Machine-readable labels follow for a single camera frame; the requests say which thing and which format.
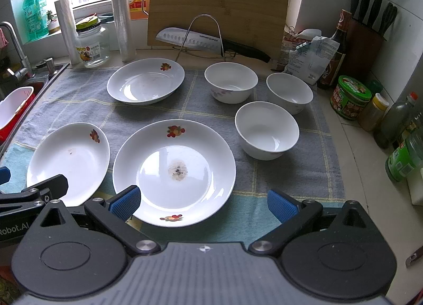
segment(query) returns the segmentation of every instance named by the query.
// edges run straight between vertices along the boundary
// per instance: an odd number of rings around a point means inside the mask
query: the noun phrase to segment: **blue gripper pad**
[[[0,168],[0,185],[9,182],[10,180],[10,170],[7,167]]]
[[[130,216],[141,205],[141,191],[137,186],[130,186],[113,198],[106,201],[108,210],[123,221],[127,221]]]
[[[282,224],[299,212],[297,205],[291,203],[273,190],[267,193],[267,207]]]

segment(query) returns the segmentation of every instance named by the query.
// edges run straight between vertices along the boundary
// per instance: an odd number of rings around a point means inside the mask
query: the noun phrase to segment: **plastic wrap roll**
[[[130,62],[135,58],[136,51],[131,34],[128,0],[112,0],[112,7],[121,58],[124,62]]]
[[[81,63],[81,58],[77,52],[78,34],[76,31],[75,18],[69,5],[69,0],[57,0],[54,2],[57,18],[62,30],[62,37],[69,54],[72,65]]]

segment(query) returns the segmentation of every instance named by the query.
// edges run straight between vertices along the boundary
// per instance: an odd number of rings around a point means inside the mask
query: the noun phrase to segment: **gray plaid towel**
[[[84,121],[100,127],[109,140],[109,171],[96,194],[113,195],[112,167],[126,139],[148,124],[176,118],[198,121],[218,132],[235,157],[237,177],[225,206],[201,223],[185,228],[143,223],[141,231],[155,240],[249,244],[280,224],[266,205],[266,194],[272,188],[299,200],[317,200],[325,206],[339,207],[343,203],[338,157],[317,99],[295,115],[300,127],[296,146],[273,161],[258,161],[246,155],[238,144],[234,117],[244,103],[227,105],[215,100],[204,71],[186,70],[183,84],[170,97],[139,107],[115,101],[107,94],[106,84],[115,70],[71,71],[56,85],[49,98],[28,116],[4,155],[0,165],[10,168],[12,179],[0,186],[1,191],[12,193],[26,187],[30,158],[48,134],[66,124]],[[255,100],[267,100],[263,81],[245,103]]]

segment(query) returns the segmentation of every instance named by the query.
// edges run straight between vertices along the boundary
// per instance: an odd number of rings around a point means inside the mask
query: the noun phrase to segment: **countertop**
[[[138,50],[136,59],[162,57],[174,60],[176,55],[177,51],[169,48]],[[178,63],[186,69],[206,69],[221,61],[181,53]],[[259,78],[266,78],[272,73],[270,66],[259,60],[238,55],[231,61],[250,67]],[[55,59],[56,64],[63,62],[68,62],[68,58]],[[102,67],[123,65],[119,52],[113,51]],[[65,77],[71,68],[65,70],[59,79]],[[388,298],[396,305],[406,304],[423,287],[423,259],[411,268],[405,268],[406,258],[423,246],[423,207],[411,204],[406,181],[394,185],[389,180],[384,164],[390,152],[382,151],[373,136],[361,129],[356,121],[339,117],[329,104],[330,95],[330,91],[318,90],[321,108],[338,153],[346,200],[357,200],[367,209],[394,251],[398,267]]]

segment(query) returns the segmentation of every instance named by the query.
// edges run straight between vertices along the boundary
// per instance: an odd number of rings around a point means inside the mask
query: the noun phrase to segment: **green tin can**
[[[340,76],[330,104],[341,117],[355,120],[371,97],[371,91],[360,81],[349,76]]]

